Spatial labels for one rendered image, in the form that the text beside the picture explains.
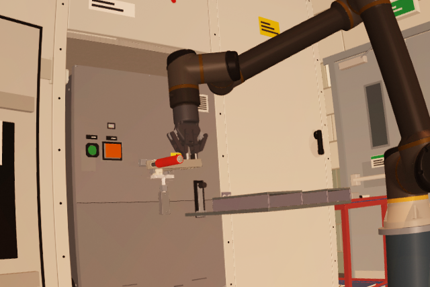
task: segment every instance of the red tool handle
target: red tool handle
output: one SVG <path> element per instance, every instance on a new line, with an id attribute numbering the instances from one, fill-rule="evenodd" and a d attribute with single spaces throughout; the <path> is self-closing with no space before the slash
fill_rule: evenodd
<path id="1" fill-rule="evenodd" d="M 172 166 L 172 165 L 178 165 L 183 163 L 183 157 L 182 155 L 176 155 L 176 156 L 170 156 L 165 158 L 160 158 L 155 161 L 155 166 L 158 168 Z"/>

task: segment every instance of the green indicator light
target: green indicator light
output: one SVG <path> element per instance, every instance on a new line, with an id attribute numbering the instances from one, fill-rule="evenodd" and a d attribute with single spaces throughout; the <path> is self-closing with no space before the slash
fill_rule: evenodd
<path id="1" fill-rule="evenodd" d="M 89 146 L 89 147 L 88 147 L 88 153 L 89 153 L 91 156 L 94 156 L 95 154 L 97 154 L 97 147 L 96 147 L 96 146 L 93 146 L 93 145 Z"/>

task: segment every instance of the yellow label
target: yellow label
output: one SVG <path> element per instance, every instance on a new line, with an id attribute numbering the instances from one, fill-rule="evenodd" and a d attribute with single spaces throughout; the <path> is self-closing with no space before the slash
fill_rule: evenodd
<path id="1" fill-rule="evenodd" d="M 261 35 L 274 37 L 280 34 L 280 23 L 262 17 L 258 17 L 258 21 Z"/>

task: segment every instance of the black rectangular panel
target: black rectangular panel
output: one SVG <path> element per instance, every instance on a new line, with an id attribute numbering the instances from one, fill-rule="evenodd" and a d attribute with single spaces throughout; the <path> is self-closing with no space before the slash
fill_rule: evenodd
<path id="1" fill-rule="evenodd" d="M 15 124 L 3 123 L 0 165 L 0 259 L 18 258 L 15 212 Z"/>
<path id="2" fill-rule="evenodd" d="M 368 102 L 372 148 L 388 144 L 387 123 L 384 102 L 382 101 L 381 83 L 365 87 Z"/>

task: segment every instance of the black handle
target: black handle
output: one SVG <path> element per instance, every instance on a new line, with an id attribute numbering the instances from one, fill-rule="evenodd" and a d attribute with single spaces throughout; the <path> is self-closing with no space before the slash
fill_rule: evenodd
<path id="1" fill-rule="evenodd" d="M 317 130 L 314 132 L 314 138 L 318 142 L 318 155 L 324 154 L 324 147 L 323 147 L 323 132 L 321 130 Z"/>

